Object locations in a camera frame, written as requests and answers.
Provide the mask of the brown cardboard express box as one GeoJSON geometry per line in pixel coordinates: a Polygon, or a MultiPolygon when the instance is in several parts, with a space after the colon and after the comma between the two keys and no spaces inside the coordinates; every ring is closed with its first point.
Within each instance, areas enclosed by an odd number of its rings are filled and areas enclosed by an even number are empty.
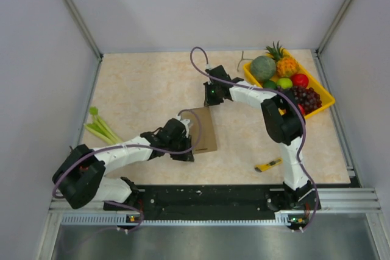
{"type": "Polygon", "coordinates": [[[195,155],[200,153],[217,151],[218,148],[216,142],[216,135],[215,135],[210,109],[208,107],[201,107],[201,108],[193,108],[191,111],[197,114],[197,117],[200,120],[200,126],[201,126],[200,135],[199,135],[199,125],[197,123],[197,119],[192,112],[184,111],[181,114],[181,117],[190,120],[189,130],[190,130],[192,145],[195,144],[198,137],[200,136],[200,141],[197,144],[197,146],[192,150],[192,153],[195,155]]]}

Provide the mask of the yellow utility knife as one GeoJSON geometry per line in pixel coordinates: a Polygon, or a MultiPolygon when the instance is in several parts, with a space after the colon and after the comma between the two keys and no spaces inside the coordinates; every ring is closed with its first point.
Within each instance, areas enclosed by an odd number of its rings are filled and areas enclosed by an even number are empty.
{"type": "Polygon", "coordinates": [[[276,158],[265,164],[257,164],[255,165],[254,169],[256,172],[266,172],[267,170],[282,164],[282,162],[283,162],[282,158],[276,158]]]}

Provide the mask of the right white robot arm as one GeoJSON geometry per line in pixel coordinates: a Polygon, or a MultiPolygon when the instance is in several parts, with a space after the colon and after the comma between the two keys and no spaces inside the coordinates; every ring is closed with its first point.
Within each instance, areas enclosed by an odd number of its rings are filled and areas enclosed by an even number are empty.
{"type": "Polygon", "coordinates": [[[269,137],[280,147],[284,191],[282,195],[267,198],[269,208],[317,210],[317,187],[303,165],[305,119],[290,90],[278,92],[252,86],[238,77],[232,79],[222,65],[208,67],[203,74],[210,78],[204,83],[206,106],[219,105],[228,99],[260,109],[269,137]]]}

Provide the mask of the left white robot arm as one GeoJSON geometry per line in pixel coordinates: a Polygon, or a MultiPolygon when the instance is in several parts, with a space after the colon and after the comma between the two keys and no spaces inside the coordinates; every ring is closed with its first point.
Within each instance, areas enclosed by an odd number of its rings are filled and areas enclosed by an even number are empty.
{"type": "Polygon", "coordinates": [[[78,145],[53,175],[54,191],[60,192],[73,209],[107,201],[132,209],[138,202],[138,188],[125,177],[112,179],[107,174],[165,154],[173,160],[192,162],[191,126],[189,119],[177,116],[156,132],[144,132],[110,147],[78,145]]]}

